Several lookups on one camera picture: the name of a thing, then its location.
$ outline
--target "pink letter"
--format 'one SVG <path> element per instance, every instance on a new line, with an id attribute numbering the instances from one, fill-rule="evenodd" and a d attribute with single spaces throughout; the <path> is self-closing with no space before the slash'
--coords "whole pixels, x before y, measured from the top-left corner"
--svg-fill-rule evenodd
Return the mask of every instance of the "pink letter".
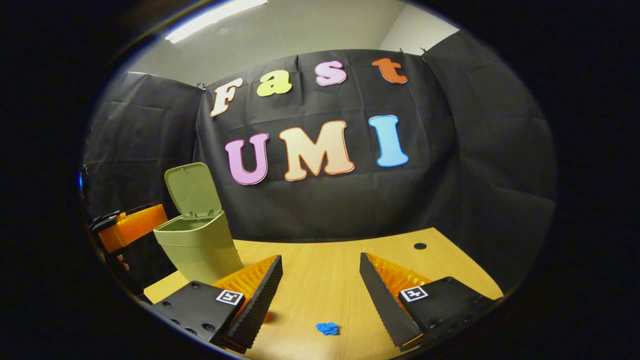
<path id="1" fill-rule="evenodd" d="M 255 147 L 255 170 L 253 172 L 244 171 L 242 164 L 242 148 L 244 141 L 234 140 L 225 146 L 225 150 L 229 153 L 229 168 L 231 176 L 241 185 L 254 185 L 261 182 L 267 176 L 267 149 L 266 142 L 269 134 L 260 133 L 253 135 L 249 142 Z"/>
<path id="2" fill-rule="evenodd" d="M 211 111 L 211 117 L 216 115 L 220 115 L 229 109 L 229 105 L 225 102 L 225 100 L 233 100 L 234 96 L 236 96 L 236 88 L 242 86 L 242 78 L 237 78 L 230 83 L 226 83 L 221 87 L 217 88 L 216 91 L 216 100 L 213 104 L 213 110 Z"/>
<path id="3" fill-rule="evenodd" d="M 347 73 L 340 69 L 342 69 L 342 64 L 336 60 L 319 63 L 314 69 L 318 75 L 316 83 L 320 86 L 327 86 L 343 82 L 347 79 Z"/>

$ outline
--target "orange letter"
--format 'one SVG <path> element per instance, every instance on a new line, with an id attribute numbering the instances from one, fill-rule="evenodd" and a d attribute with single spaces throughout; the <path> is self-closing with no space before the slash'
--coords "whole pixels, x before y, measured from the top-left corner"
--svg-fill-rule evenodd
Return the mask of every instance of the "orange letter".
<path id="1" fill-rule="evenodd" d="M 398 75 L 396 69 L 401 69 L 402 65 L 398 63 L 391 62 L 389 58 L 382 58 L 380 60 L 376 60 L 372 62 L 374 66 L 380 68 L 380 72 L 382 73 L 382 77 L 385 78 L 390 83 L 394 84 L 404 84 L 409 81 L 409 79 L 404 75 Z"/>
<path id="2" fill-rule="evenodd" d="M 237 78 L 230 83 L 226 83 L 221 87 L 217 88 L 216 91 L 216 100 L 213 104 L 213 110 L 211 111 L 211 117 L 216 115 L 220 115 L 229 109 L 229 105 L 225 102 L 225 100 L 233 100 L 234 96 L 236 96 L 236 88 L 242 86 L 242 78 Z"/>
<path id="3" fill-rule="evenodd" d="M 307 171 L 302 169 L 302 159 L 315 176 L 320 174 L 320 167 L 326 154 L 327 174 L 343 174 L 350 172 L 355 165 L 349 161 L 347 148 L 344 145 L 344 129 L 347 124 L 342 120 L 325 122 L 318 134 L 318 140 L 313 143 L 307 133 L 299 127 L 292 127 L 280 133 L 280 138 L 287 146 L 289 171 L 284 174 L 285 180 L 302 180 Z"/>

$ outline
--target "crumpled blue object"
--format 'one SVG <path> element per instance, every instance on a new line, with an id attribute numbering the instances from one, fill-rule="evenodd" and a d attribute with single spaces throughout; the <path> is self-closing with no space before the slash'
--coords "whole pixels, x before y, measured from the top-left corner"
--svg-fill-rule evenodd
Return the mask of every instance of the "crumpled blue object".
<path id="1" fill-rule="evenodd" d="M 325 335 L 338 335 L 338 325 L 333 322 L 319 323 L 316 325 L 316 329 Z"/>

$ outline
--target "blue letter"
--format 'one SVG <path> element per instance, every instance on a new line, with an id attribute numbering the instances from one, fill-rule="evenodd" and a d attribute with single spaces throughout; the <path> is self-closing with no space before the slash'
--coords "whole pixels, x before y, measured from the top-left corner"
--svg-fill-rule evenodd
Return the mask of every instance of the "blue letter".
<path id="1" fill-rule="evenodd" d="M 380 142 L 380 158 L 378 166 L 397 167 L 409 161 L 409 157 L 400 148 L 400 139 L 396 124 L 398 117 L 395 115 L 374 116 L 369 119 L 369 125 L 378 133 Z"/>

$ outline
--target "green trash can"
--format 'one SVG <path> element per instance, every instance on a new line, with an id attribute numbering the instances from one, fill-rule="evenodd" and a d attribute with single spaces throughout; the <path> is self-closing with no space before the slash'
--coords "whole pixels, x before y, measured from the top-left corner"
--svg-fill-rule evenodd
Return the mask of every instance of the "green trash can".
<path id="1" fill-rule="evenodd" d="M 155 228 L 154 235 L 176 269 L 206 284 L 242 269 L 209 167 L 172 168 L 164 181 L 181 215 Z"/>

